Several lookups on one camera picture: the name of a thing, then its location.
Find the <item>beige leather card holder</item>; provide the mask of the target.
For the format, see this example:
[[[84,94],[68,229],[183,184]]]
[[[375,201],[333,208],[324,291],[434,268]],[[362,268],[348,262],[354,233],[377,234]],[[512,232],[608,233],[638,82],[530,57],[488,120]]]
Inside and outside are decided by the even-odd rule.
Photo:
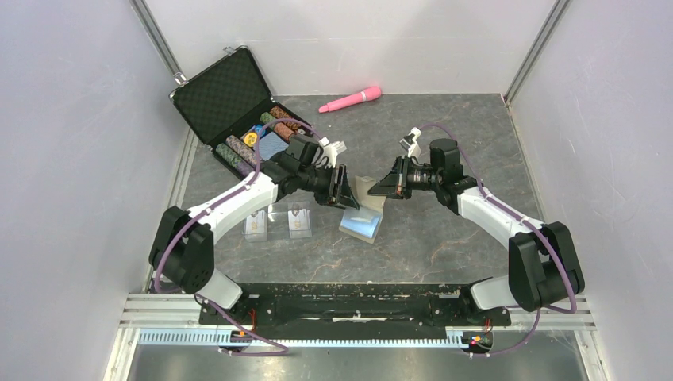
[[[352,189],[360,208],[346,209],[339,226],[340,232],[368,244],[375,242],[383,221],[383,208],[386,202],[386,196],[368,194],[375,184],[376,180],[372,177],[356,176]]]

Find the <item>credit card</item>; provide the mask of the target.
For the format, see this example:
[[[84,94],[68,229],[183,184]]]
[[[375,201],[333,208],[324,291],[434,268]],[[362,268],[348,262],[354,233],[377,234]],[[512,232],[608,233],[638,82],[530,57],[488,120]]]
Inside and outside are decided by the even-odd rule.
[[[291,234],[308,232],[310,230],[310,212],[306,208],[289,210],[288,229]]]
[[[267,233],[267,212],[257,210],[247,216],[244,224],[244,233],[250,236],[259,236]]]

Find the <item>clear acrylic card stand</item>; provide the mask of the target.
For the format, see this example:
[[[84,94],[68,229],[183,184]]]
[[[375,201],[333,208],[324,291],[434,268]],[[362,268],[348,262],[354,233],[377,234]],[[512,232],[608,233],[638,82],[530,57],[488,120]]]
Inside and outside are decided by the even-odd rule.
[[[267,212],[267,233],[259,236],[250,236],[244,233],[244,224],[242,235],[247,242],[262,242],[276,240],[296,240],[310,238],[313,236],[310,214],[310,230],[306,233],[291,234],[288,229],[288,211],[292,209],[306,208],[310,212],[309,202],[278,202],[266,206],[263,209]]]

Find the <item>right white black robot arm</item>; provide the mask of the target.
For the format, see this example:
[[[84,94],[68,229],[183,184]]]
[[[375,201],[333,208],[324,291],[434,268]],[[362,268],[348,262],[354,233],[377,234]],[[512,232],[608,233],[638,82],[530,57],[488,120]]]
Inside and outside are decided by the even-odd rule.
[[[566,225],[527,217],[493,196],[481,180],[465,174],[467,161],[455,140],[432,141],[427,164],[415,159],[417,145],[410,136],[402,144],[407,154],[397,157],[368,193],[408,199],[414,191],[433,191],[442,206],[475,223],[508,252],[507,275],[462,289],[458,311],[465,322],[478,324],[497,307],[576,312],[575,296],[583,292],[585,281]]]

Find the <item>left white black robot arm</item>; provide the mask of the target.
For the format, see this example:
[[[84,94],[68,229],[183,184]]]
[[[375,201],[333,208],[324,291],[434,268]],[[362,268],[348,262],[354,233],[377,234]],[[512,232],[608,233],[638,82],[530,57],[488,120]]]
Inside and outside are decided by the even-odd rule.
[[[310,192],[323,206],[358,209],[347,169],[337,162],[345,150],[342,141],[296,135],[216,198],[188,210],[167,209],[148,256],[155,278],[165,276],[180,291],[219,305],[228,322],[242,322],[249,302],[241,286],[215,268],[214,245],[239,222],[297,190]]]

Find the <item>pink wand massager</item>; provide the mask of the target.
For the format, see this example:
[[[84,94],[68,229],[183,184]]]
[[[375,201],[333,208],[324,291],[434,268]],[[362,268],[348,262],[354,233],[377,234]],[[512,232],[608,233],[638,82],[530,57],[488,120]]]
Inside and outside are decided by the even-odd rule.
[[[368,87],[358,93],[350,94],[348,96],[335,99],[331,102],[327,102],[318,109],[318,113],[330,113],[363,102],[370,102],[380,98],[381,96],[382,90],[380,87]]]

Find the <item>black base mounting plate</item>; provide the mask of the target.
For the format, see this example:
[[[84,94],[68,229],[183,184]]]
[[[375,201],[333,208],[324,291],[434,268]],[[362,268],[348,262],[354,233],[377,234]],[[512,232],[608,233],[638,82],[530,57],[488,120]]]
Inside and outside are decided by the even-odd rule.
[[[469,325],[509,325],[499,307],[478,311],[451,283],[245,283],[228,314],[269,339],[440,339],[456,318]],[[364,321],[342,321],[364,312]]]

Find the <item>black poker chip case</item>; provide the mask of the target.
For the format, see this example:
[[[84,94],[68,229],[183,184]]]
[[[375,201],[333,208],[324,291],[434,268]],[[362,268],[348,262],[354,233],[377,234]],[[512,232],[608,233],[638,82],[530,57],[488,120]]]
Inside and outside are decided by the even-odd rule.
[[[243,45],[174,89],[170,100],[216,160],[239,180],[244,176],[215,152],[219,144],[230,136],[243,137],[275,106],[288,117],[302,119],[274,100],[252,51]]]

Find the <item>aluminium frame rail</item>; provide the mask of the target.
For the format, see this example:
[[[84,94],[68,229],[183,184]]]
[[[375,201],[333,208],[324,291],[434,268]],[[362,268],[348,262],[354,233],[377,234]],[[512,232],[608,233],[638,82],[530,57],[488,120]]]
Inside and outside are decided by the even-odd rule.
[[[121,315],[121,326],[135,326],[145,328],[196,328],[201,317],[201,307],[193,297],[184,294],[130,294],[125,301]],[[495,330],[511,331],[523,330],[532,325],[535,314],[523,309],[509,308],[509,325],[496,323],[491,317],[491,324]],[[364,312],[357,312],[346,318],[338,318],[342,321],[364,321]],[[450,329],[477,329],[483,328],[483,323],[469,325],[458,322],[456,318],[438,322],[437,325],[450,327]],[[568,331],[596,331],[594,317],[589,309],[586,298],[580,295],[578,309],[575,314],[562,314],[549,309],[543,309],[537,329],[540,331],[568,330]]]

